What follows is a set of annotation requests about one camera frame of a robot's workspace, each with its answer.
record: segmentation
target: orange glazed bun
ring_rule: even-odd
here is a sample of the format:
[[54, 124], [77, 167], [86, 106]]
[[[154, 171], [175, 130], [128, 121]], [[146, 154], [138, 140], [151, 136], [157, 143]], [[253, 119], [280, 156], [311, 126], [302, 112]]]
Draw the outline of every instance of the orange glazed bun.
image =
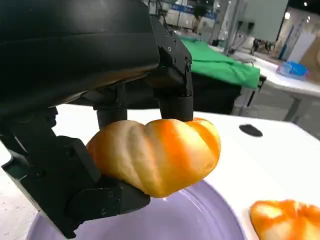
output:
[[195, 118], [113, 122], [86, 147], [103, 174], [162, 198], [206, 177], [218, 163], [221, 145], [212, 123]]
[[250, 216], [260, 240], [320, 240], [320, 209], [314, 205], [257, 201]]

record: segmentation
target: white tabletop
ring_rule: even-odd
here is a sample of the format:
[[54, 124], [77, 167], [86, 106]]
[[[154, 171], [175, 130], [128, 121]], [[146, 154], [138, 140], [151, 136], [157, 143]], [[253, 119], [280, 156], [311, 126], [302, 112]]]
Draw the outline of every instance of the white tabletop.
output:
[[[58, 107], [57, 135], [80, 138], [87, 143], [98, 130], [90, 107]], [[294, 199], [320, 206], [320, 142], [287, 122], [195, 112], [208, 119], [221, 136], [221, 157], [205, 179], [233, 208], [248, 240], [258, 237], [249, 219], [249, 207], [257, 200]], [[130, 110], [128, 119], [147, 123], [159, 119], [159, 110]], [[255, 138], [239, 130], [252, 124], [263, 133]], [[1, 158], [4, 151], [0, 149]], [[0, 238], [24, 240], [35, 209], [0, 170]]]
[[301, 81], [294, 78], [286, 77], [276, 73], [277, 64], [263, 60], [243, 52], [236, 52], [236, 56], [244, 59], [254, 59], [254, 66], [260, 69], [260, 73], [267, 77], [266, 84], [282, 91], [320, 97], [320, 85], [309, 81]]

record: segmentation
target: black robotic arm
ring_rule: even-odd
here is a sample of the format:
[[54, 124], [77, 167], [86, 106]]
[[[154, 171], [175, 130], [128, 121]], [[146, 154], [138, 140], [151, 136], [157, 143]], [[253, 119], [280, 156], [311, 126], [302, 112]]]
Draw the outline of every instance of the black robotic arm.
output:
[[127, 119], [128, 81], [154, 88], [162, 118], [193, 119], [192, 58], [141, 0], [4, 0], [2, 166], [67, 238], [84, 221], [145, 207], [150, 197], [101, 175], [85, 145], [56, 136], [56, 105], [93, 106], [99, 127]]

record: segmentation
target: green cloth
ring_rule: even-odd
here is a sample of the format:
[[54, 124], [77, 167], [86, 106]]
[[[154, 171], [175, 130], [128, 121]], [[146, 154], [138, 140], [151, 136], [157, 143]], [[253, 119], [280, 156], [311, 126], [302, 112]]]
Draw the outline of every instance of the green cloth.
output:
[[260, 69], [216, 52], [205, 42], [184, 38], [182, 42], [192, 55], [192, 72], [242, 87], [258, 86]]

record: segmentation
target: purple plate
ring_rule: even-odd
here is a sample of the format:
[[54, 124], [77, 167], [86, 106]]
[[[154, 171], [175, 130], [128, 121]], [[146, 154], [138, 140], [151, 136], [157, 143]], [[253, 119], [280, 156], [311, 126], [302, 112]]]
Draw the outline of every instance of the purple plate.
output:
[[[76, 240], [246, 240], [226, 201], [201, 181], [125, 215], [87, 221]], [[36, 216], [27, 240], [65, 240], [50, 221]]]

